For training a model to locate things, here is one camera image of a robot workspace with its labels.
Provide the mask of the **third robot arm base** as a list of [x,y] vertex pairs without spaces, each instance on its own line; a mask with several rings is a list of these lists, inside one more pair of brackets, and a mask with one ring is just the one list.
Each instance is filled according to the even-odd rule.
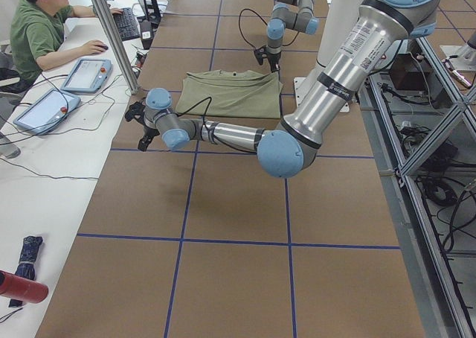
[[447,72],[465,89],[470,89],[474,81],[463,73],[475,73],[475,33],[464,45],[441,45],[440,48],[445,55],[442,63]]

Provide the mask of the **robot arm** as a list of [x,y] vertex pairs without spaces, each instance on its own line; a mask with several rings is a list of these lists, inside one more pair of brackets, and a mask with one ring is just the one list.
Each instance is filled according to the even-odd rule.
[[146,150],[160,136],[170,150],[192,140],[223,144],[257,155],[271,176],[290,178],[309,167],[321,147],[324,130],[396,41],[431,34],[440,0],[362,0],[350,9],[353,25],[334,44],[328,64],[315,67],[300,85],[303,97],[274,130],[223,122],[225,117],[274,118],[280,92],[276,73],[209,71],[190,73],[173,104],[163,88],[148,91],[140,107]]
[[285,29],[314,35],[319,26],[319,20],[314,17],[314,0],[274,1],[275,5],[266,28],[267,44],[264,50],[271,72],[280,69]]

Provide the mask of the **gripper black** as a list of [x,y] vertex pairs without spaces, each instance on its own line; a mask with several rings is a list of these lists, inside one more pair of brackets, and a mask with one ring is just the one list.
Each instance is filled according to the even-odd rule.
[[160,132],[155,127],[154,124],[144,120],[144,136],[138,142],[138,150],[147,151],[149,145],[152,143],[153,139],[160,135]]
[[280,58],[281,58],[281,53],[270,53],[266,52],[266,59],[268,60],[268,64],[270,66],[271,72],[277,72],[280,70]]

